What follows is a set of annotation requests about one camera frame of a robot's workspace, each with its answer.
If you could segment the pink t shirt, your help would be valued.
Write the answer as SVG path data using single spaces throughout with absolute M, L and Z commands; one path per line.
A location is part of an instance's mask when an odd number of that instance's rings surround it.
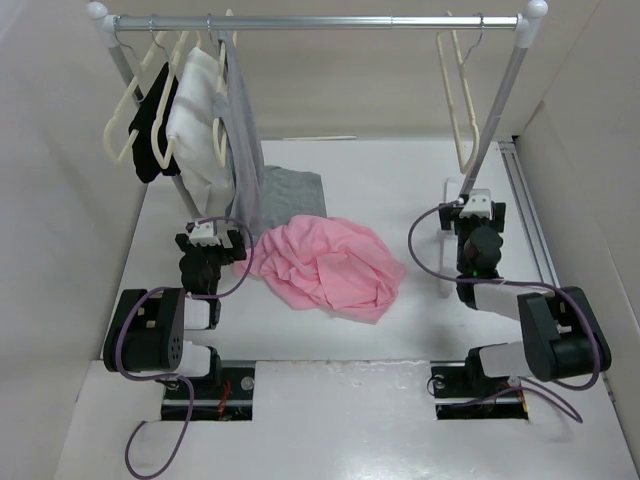
M 297 215 L 247 253 L 254 258 L 235 263 L 234 274 L 263 280 L 292 309 L 368 324 L 391 307 L 407 272 L 374 231 L 337 217 Z

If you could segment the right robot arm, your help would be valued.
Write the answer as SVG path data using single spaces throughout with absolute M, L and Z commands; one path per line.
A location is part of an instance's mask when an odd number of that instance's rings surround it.
M 575 286 L 556 288 L 541 282 L 509 281 L 497 270 L 501 260 L 506 205 L 471 211 L 465 197 L 439 205 L 443 231 L 457 238 L 452 278 L 467 307 L 515 320 L 521 339 L 469 350 L 462 381 L 483 394 L 498 379 L 526 376 L 542 382 L 609 370 L 612 354 L 585 292 Z

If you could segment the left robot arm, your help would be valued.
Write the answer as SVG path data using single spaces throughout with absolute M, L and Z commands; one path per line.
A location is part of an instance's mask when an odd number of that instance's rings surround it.
M 108 371 L 166 383 L 185 377 L 205 397 L 220 390 L 217 351 L 184 335 L 217 327 L 221 299 L 228 295 L 218 291 L 222 268 L 246 260 L 247 251 L 238 229 L 215 234 L 212 226 L 191 226 L 175 236 L 182 253 L 180 287 L 121 292 L 103 344 Z

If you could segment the grey shirt on table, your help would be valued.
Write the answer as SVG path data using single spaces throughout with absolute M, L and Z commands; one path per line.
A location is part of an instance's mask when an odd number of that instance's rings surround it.
M 295 216 L 327 216 L 320 174 L 276 165 L 261 168 L 259 220 L 243 222 L 257 240 L 265 231 L 287 225 Z

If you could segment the cream hanger with black shirt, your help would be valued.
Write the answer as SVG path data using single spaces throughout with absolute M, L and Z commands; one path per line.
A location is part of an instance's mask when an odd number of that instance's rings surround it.
M 182 31 L 173 47 L 172 54 L 168 62 L 167 77 L 160 94 L 156 115 L 151 126 L 152 153 L 161 170 L 169 168 L 175 149 L 174 137 L 167 134 L 166 127 L 168 126 L 168 120 L 173 106 L 171 92 L 175 81 L 177 80 L 176 73 L 189 35 L 189 31 Z

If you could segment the cream hanger with grey shirt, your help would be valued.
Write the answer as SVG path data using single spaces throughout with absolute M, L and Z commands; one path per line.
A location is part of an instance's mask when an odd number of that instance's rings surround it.
M 223 40 L 217 41 L 218 51 L 218 76 L 215 86 L 214 99 L 219 104 L 222 103 L 222 99 L 227 99 L 228 96 L 228 66 L 227 66 L 227 47 Z M 214 112 L 219 113 L 219 104 L 214 107 Z M 227 160 L 227 140 L 228 134 L 226 127 L 224 126 L 221 118 L 216 115 L 212 122 L 212 137 L 213 137 L 213 150 L 215 159 L 221 168 L 226 167 Z

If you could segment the white shirt hanging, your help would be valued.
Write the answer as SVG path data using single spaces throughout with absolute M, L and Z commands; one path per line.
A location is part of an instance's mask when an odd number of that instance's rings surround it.
M 204 217 L 225 215 L 235 193 L 230 164 L 221 168 L 213 150 L 217 76 L 218 61 L 198 47 L 191 49 L 166 127 L 175 140 L 173 156 L 183 183 Z

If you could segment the grey shirt hanging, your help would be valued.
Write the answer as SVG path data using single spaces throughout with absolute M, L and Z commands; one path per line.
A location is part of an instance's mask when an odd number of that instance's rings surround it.
M 213 100 L 213 112 L 219 104 L 219 113 L 214 112 L 214 117 L 218 115 L 227 130 L 227 161 L 232 167 L 235 184 L 234 200 L 227 208 L 227 214 L 242 222 L 243 219 L 259 220 L 259 174 L 264 167 L 261 140 L 232 32 L 220 31 L 218 40 L 223 40 L 227 47 L 228 96 L 221 104 Z

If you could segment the white metal clothes rack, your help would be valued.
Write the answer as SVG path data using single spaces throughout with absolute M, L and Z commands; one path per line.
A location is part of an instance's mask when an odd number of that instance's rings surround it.
M 546 17 L 549 5 L 545 1 L 529 1 L 523 12 L 516 16 L 453 16 L 449 13 L 434 17 L 397 17 L 397 16 L 274 16 L 247 17 L 228 14 L 224 17 L 211 15 L 200 17 L 148 17 L 116 16 L 108 12 L 106 6 L 92 1 L 86 6 L 86 13 L 93 23 L 103 44 L 111 52 L 113 61 L 120 68 L 121 76 L 131 83 L 131 89 L 137 88 L 137 78 L 133 74 L 117 38 L 119 32 L 148 31 L 154 40 L 169 31 L 176 31 L 182 38 L 190 31 L 243 31 L 243 30 L 374 30 L 374 29 L 410 29 L 434 30 L 436 32 L 436 50 L 444 86 L 450 124 L 453 133 L 459 171 L 464 176 L 460 185 L 460 197 L 467 199 L 463 210 L 471 211 L 471 204 L 478 199 L 487 200 L 488 194 L 480 194 L 474 188 L 490 143 L 493 141 L 497 126 L 511 94 L 526 53 L 533 45 L 540 26 Z M 472 95 L 469 89 L 466 64 L 468 56 L 460 49 L 457 32 L 477 30 L 481 34 L 494 30 L 512 30 L 516 34 L 511 57 L 483 126 L 478 124 Z M 450 33 L 460 85 L 467 111 L 472 149 L 464 154 L 460 137 L 460 128 L 452 97 L 446 58 L 441 36 L 444 31 Z

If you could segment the aluminium rail right side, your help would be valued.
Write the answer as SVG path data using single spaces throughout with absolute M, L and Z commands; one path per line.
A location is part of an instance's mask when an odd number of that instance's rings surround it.
M 560 282 L 522 169 L 516 143 L 514 140 L 499 141 L 498 147 L 538 276 L 543 282 L 559 287 Z

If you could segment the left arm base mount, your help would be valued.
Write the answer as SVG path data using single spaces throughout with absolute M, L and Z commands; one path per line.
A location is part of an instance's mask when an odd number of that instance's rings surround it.
M 255 362 L 222 364 L 219 375 L 194 378 L 192 421 L 251 421 L 255 386 Z M 189 407 L 189 390 L 183 383 L 165 387 L 160 408 L 163 421 L 183 421 Z

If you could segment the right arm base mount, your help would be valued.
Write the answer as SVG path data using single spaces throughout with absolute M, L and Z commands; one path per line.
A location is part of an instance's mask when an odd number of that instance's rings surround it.
M 435 362 L 430 365 L 427 391 L 435 400 L 436 419 L 453 420 L 528 420 L 523 395 L 503 391 L 506 378 L 472 380 L 460 362 Z

